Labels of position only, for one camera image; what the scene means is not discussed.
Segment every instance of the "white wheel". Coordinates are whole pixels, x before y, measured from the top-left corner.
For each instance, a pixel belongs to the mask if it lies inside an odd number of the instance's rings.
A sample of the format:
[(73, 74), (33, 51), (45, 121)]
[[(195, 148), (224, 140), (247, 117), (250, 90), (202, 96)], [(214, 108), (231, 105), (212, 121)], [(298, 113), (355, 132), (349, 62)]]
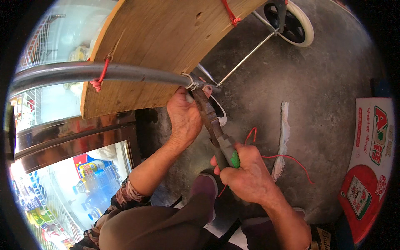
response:
[[(298, 47), (307, 47), (314, 40), (314, 29), (306, 14), (293, 2), (288, 1), (288, 9), (285, 17), (285, 28), (283, 33), (278, 35)], [(278, 28), (278, 12), (272, 1), (266, 2), (264, 15), (267, 21)]]

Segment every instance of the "refrigerator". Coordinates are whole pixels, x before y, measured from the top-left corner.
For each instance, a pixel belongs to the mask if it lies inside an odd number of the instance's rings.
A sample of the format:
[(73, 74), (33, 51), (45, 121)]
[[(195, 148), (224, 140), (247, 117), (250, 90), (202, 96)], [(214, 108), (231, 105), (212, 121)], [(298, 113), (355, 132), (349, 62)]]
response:
[[(57, 0), (20, 54), (16, 73), (86, 61), (113, 0)], [(19, 214), (42, 249), (68, 249), (83, 238), (140, 163), (134, 112), (81, 118), (83, 82), (27, 90), (9, 99), (16, 130), (10, 168)]]
[(14, 200), (43, 249), (68, 249), (139, 163), (134, 112), (33, 126), (16, 134)]

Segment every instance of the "curved wooden board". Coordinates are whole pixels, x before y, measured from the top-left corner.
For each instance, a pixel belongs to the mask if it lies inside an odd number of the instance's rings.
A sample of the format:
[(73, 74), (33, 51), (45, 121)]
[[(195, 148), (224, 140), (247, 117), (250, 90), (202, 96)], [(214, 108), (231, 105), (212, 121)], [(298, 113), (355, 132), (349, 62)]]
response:
[[(244, 18), (265, 1), (229, 0), (228, 4), (236, 17)], [(233, 27), (220, 0), (119, 0), (91, 60), (104, 61), (118, 44), (112, 62), (189, 73)], [(85, 82), (82, 117), (165, 106), (176, 89), (170, 84), (104, 81), (97, 93)]]

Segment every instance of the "red string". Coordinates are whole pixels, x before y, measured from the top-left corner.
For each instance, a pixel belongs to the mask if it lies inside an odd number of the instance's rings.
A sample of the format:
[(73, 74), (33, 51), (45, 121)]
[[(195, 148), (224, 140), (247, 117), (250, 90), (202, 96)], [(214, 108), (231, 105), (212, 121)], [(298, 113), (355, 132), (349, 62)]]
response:
[(104, 80), (104, 76), (106, 75), (109, 63), (110, 63), (110, 59), (106, 58), (106, 62), (104, 63), (103, 72), (101, 73), (100, 78), (96, 78), (93, 81), (90, 81), (90, 83), (93, 85), (93, 87), (96, 88), (97, 92), (100, 92), (100, 90), (101, 90), (101, 83)]
[(226, 11), (228, 12), (229, 15), (229, 19), (232, 22), (233, 26), (236, 27), (236, 25), (238, 24), (238, 22), (240, 22), (242, 19), (236, 18), (235, 15), (233, 14), (233, 12), (230, 10), (228, 3), (226, 2), (226, 0), (221, 0), (221, 2), (225, 5)]
[[(254, 131), (253, 142), (256, 141), (257, 127), (254, 127), (254, 128), (252, 128), (252, 129), (250, 130), (250, 133), (247, 135), (246, 140), (244, 141), (244, 144), (245, 144), (245, 145), (246, 145), (246, 143), (247, 143), (247, 140), (249, 139), (249, 137), (250, 137), (251, 134), (253, 133), (253, 131)], [(315, 184), (315, 182), (312, 182), (312, 181), (310, 180), (310, 176), (308, 175), (308, 171), (306, 170), (306, 168), (305, 168), (298, 160), (296, 160), (294, 157), (291, 157), (291, 156), (285, 155), (285, 154), (277, 154), (277, 155), (274, 155), (274, 156), (263, 156), (263, 155), (262, 155), (261, 157), (262, 157), (262, 158), (275, 158), (275, 157), (278, 157), (278, 156), (287, 157), (287, 158), (293, 159), (295, 162), (297, 162), (297, 163), (304, 169), (304, 171), (306, 172), (308, 181), (309, 181), (311, 184)], [(224, 188), (222, 189), (222, 191), (220, 192), (220, 194), (218, 195), (218, 197), (221, 196), (221, 194), (222, 194), (222, 192), (225, 190), (226, 186), (227, 186), (227, 185), (224, 186)]]
[(226, 186), (227, 186), (227, 185), (224, 186), (224, 188), (222, 189), (222, 191), (220, 192), (220, 194), (218, 195), (218, 197), (221, 196), (221, 194), (222, 194), (222, 192), (225, 190)]

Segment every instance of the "floral sleeve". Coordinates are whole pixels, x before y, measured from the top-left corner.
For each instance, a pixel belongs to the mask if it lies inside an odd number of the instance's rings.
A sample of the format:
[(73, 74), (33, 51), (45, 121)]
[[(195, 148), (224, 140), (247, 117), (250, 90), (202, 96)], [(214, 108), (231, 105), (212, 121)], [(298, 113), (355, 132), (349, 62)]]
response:
[(122, 182), (121, 188), (111, 198), (111, 205), (105, 213), (98, 219), (93, 227), (83, 233), (83, 239), (76, 243), (70, 250), (99, 250), (98, 240), (100, 229), (104, 223), (117, 213), (123, 210), (131, 209), (138, 206), (149, 206), (150, 197), (144, 197), (139, 194), (130, 184), (128, 178)]

